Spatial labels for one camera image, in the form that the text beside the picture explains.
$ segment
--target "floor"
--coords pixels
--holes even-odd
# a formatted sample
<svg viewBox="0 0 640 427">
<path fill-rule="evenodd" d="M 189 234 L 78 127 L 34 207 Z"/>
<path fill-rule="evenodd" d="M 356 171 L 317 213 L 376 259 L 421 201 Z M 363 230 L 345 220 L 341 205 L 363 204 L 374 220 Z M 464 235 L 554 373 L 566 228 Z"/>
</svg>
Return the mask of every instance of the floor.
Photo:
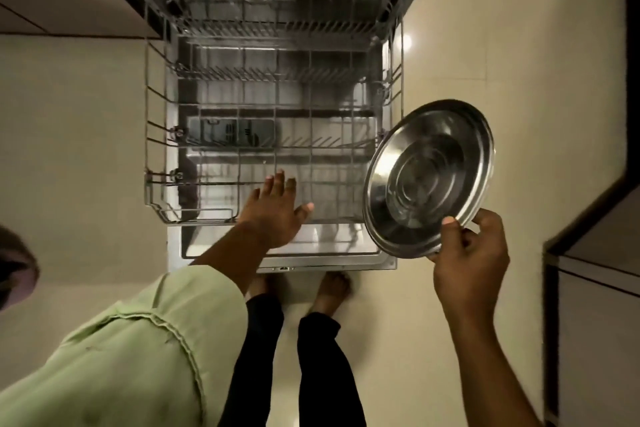
<svg viewBox="0 0 640 427">
<path fill-rule="evenodd" d="M 484 206 L 502 214 L 512 258 L 497 328 L 542 415 L 541 250 L 623 172 L 624 0 L 415 0 L 404 31 L 406 111 L 464 99 L 495 134 Z M 0 221 L 43 267 L 35 296 L 0 316 L 2 388 L 161 273 L 165 235 L 141 204 L 141 43 L 2 37 L 0 48 Z M 373 427 L 466 425 L 431 271 L 423 259 L 360 273 L 338 313 Z M 292 279 L 271 426 L 298 424 L 296 326 L 315 279 Z"/>
</svg>

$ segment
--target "black pants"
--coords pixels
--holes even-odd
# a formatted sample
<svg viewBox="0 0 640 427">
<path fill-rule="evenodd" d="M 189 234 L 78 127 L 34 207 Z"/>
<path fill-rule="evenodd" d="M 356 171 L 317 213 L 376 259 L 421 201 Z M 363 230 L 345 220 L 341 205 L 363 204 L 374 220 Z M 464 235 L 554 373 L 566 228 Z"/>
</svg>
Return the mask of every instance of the black pants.
<svg viewBox="0 0 640 427">
<path fill-rule="evenodd" d="M 271 407 L 273 354 L 284 314 L 271 294 L 255 296 L 246 306 L 249 328 L 231 379 L 221 427 L 263 426 Z M 366 425 L 351 367 L 335 342 L 339 330 L 340 324 L 319 312 L 300 320 L 300 427 Z"/>
</svg>

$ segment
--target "hand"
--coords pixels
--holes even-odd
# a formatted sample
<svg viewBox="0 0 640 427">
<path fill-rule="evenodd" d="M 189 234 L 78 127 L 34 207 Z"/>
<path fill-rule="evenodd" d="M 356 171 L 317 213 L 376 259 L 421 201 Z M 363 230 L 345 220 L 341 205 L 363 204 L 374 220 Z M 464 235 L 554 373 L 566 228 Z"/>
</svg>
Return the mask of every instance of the hand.
<svg viewBox="0 0 640 427">
<path fill-rule="evenodd" d="M 289 243 L 314 210 L 313 203 L 302 204 L 295 210 L 296 180 L 284 182 L 284 171 L 275 178 L 267 176 L 262 190 L 254 189 L 238 217 L 238 224 L 250 223 L 265 240 L 269 248 Z"/>
<path fill-rule="evenodd" d="M 473 219 L 480 233 L 460 227 L 451 216 L 442 220 L 442 249 L 435 262 L 433 283 L 451 326 L 471 322 L 493 327 L 493 312 L 509 265 L 502 219 L 481 209 Z"/>
</svg>

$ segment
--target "stainless steel plate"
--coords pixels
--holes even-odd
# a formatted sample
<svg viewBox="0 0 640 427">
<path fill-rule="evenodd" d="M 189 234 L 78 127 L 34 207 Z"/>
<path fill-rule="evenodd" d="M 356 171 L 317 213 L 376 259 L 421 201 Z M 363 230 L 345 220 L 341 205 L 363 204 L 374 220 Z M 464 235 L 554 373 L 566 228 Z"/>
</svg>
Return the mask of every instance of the stainless steel plate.
<svg viewBox="0 0 640 427">
<path fill-rule="evenodd" d="M 480 207 L 493 152 L 484 116 L 464 101 L 434 101 L 407 115 L 367 172 L 364 221 L 374 242 L 402 259 L 437 252 L 442 218 L 464 226 Z"/>
</svg>

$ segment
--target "wire rack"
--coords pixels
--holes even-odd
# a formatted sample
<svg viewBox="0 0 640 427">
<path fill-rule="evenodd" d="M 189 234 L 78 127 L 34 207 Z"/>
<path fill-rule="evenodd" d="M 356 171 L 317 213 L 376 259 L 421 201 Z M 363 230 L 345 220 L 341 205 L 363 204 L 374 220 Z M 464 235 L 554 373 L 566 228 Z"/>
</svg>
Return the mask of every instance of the wire rack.
<svg viewBox="0 0 640 427">
<path fill-rule="evenodd" d="M 283 169 L 314 222 L 361 223 L 369 161 L 403 113 L 402 0 L 163 1 L 147 204 L 172 225 L 233 223 Z"/>
</svg>

